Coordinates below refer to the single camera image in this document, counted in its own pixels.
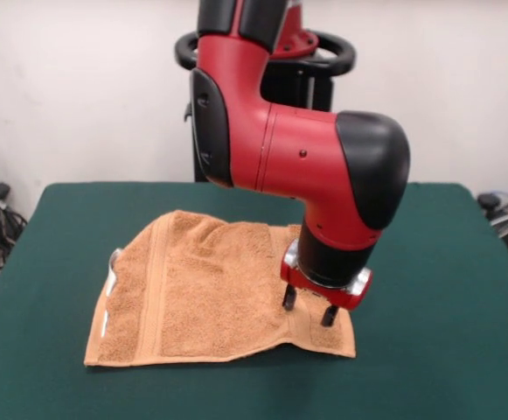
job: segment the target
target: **white wall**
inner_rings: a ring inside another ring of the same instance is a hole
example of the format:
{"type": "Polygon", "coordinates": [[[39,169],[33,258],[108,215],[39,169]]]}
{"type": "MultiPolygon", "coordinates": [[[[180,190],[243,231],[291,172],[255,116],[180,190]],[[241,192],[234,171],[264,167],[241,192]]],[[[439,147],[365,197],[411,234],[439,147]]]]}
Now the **white wall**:
{"type": "MultiPolygon", "coordinates": [[[[306,0],[349,39],[334,109],[388,114],[412,180],[508,190],[508,1],[306,0]]],[[[0,179],[30,214],[58,181],[191,180],[187,73],[198,0],[0,0],[0,179]]]]}

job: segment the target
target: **brown towel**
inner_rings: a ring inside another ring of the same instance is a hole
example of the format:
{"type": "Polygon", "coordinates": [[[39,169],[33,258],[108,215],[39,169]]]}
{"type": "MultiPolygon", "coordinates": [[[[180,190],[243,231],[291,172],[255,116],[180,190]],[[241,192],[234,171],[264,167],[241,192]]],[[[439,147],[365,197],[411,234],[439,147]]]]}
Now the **brown towel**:
{"type": "Polygon", "coordinates": [[[298,232],[181,211],[161,216],[115,260],[116,283],[98,299],[85,365],[231,361],[281,343],[354,357],[347,311],[323,328],[322,297],[300,290],[293,311],[281,306],[281,259],[298,232]]]}

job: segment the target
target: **green tablecloth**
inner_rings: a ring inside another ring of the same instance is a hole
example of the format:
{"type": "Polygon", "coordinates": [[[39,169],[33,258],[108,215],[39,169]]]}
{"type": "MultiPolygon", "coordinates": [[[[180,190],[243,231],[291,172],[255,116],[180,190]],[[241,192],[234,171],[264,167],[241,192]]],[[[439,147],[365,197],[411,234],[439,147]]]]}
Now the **green tablecloth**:
{"type": "Polygon", "coordinates": [[[458,185],[408,187],[352,314],[355,360],[280,346],[227,364],[84,368],[110,253],[178,208],[303,214],[213,185],[46,189],[0,276],[0,419],[508,418],[508,251],[458,185]]]}

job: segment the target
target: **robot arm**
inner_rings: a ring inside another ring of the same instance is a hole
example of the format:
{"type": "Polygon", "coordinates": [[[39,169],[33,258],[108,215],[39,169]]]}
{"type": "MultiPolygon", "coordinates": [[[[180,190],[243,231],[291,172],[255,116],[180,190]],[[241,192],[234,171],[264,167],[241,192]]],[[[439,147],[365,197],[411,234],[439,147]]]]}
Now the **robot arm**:
{"type": "MultiPolygon", "coordinates": [[[[282,277],[352,309],[359,299],[338,293],[354,293],[396,212],[409,148],[401,126],[386,116],[292,108],[261,97],[287,8],[287,0],[201,0],[191,71],[199,162],[214,183],[302,200],[302,231],[289,250],[296,255],[282,277]]],[[[366,277],[364,291],[372,279],[366,277]]]]}

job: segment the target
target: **black ring handle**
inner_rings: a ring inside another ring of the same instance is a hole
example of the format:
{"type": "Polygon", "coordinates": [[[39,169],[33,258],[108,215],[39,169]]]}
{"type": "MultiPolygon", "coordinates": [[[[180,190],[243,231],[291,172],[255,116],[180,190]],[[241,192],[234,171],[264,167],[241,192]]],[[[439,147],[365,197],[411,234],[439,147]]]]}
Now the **black ring handle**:
{"type": "MultiPolygon", "coordinates": [[[[351,43],[340,37],[324,32],[312,31],[319,38],[318,48],[336,54],[336,57],[323,58],[310,56],[301,59],[272,59],[269,61],[266,73],[294,73],[302,71],[307,76],[334,77],[350,72],[354,66],[357,54],[351,43]]],[[[198,36],[190,32],[181,37],[174,47],[176,62],[187,70],[197,65],[198,36]]]]}
{"type": "Polygon", "coordinates": [[[186,70],[192,70],[198,64],[198,56],[195,50],[198,48],[198,34],[186,33],[174,45],[176,62],[186,70]]]}

